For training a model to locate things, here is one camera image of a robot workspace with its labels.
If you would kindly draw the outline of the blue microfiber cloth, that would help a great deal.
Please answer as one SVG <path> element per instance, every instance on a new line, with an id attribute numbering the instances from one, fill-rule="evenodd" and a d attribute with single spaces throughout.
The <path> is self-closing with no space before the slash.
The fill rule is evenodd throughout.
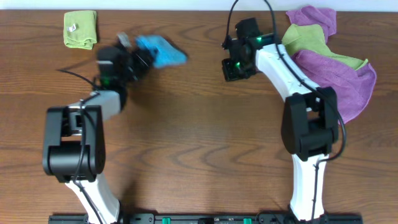
<path id="1" fill-rule="evenodd" d="M 161 35 L 139 35 L 135 38 L 138 48 L 148 50 L 154 58 L 153 66 L 157 69 L 183 65 L 188 57 L 185 53 L 175 48 Z"/>

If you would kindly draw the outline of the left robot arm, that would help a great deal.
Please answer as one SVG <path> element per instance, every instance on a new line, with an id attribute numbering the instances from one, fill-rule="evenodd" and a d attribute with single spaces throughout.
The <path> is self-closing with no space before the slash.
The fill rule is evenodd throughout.
<path id="1" fill-rule="evenodd" d="M 91 93 L 46 113 L 42 165 L 78 197 L 85 213 L 51 215 L 49 223 L 130 223 L 109 188 L 104 122 L 124 109 L 128 85 L 143 78 L 154 63 L 150 50 L 105 47 L 96 56 L 99 75 L 88 83 Z"/>

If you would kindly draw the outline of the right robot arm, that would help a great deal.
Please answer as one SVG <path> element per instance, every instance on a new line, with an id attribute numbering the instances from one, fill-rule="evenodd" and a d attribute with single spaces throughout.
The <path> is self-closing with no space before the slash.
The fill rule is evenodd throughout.
<path id="1" fill-rule="evenodd" d="M 262 72 L 284 101 L 281 137 L 294 164 L 290 211 L 297 223 L 326 223 L 323 179 L 331 147 L 338 139 L 336 93 L 311 81 L 273 36 L 227 37 L 222 61 L 227 81 Z"/>

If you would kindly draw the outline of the folded green cloth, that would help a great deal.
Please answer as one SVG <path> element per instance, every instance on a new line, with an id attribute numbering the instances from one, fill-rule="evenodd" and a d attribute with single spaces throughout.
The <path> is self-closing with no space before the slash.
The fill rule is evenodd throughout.
<path id="1" fill-rule="evenodd" d="M 97 43 L 97 12 L 71 11 L 64 14 L 63 42 L 73 49 L 92 50 Z"/>

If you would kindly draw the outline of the crumpled green cloth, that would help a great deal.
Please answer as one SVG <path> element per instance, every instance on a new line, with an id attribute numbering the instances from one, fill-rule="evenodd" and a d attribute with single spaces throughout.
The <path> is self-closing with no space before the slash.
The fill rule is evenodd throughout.
<path id="1" fill-rule="evenodd" d="M 326 44 L 323 29 L 318 24 L 298 26 L 292 24 L 284 34 L 282 43 L 290 56 L 300 50 L 309 50 L 316 54 L 340 61 L 354 70 L 364 67 L 368 59 L 358 59 L 333 53 Z"/>

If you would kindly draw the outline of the upper purple cloth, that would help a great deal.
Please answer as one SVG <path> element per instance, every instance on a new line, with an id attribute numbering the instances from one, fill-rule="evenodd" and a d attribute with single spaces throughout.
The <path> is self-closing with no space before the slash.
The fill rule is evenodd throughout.
<path id="1" fill-rule="evenodd" d="M 300 9 L 286 12 L 291 24 L 310 26 L 317 24 L 323 29 L 325 40 L 337 33 L 336 11 L 331 8 L 304 6 Z"/>

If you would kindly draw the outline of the large purple cloth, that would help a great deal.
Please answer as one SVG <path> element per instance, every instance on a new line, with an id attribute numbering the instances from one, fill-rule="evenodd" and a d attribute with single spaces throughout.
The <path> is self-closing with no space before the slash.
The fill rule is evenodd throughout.
<path id="1" fill-rule="evenodd" d="M 370 63 L 355 70 L 348 65 L 312 52 L 299 50 L 292 60 L 309 79 L 320 87 L 332 87 L 344 123 L 355 119 L 367 107 L 376 84 L 376 71 Z"/>

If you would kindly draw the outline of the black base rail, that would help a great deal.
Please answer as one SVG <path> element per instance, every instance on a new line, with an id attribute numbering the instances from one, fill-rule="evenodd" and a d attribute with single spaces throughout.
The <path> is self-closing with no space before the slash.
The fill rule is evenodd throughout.
<path id="1" fill-rule="evenodd" d="M 288 213 L 250 215 L 154 215 L 136 213 L 118 220 L 122 224 L 289 224 L 299 221 Z M 312 221 L 319 224 L 363 224 L 360 215 L 326 214 Z"/>

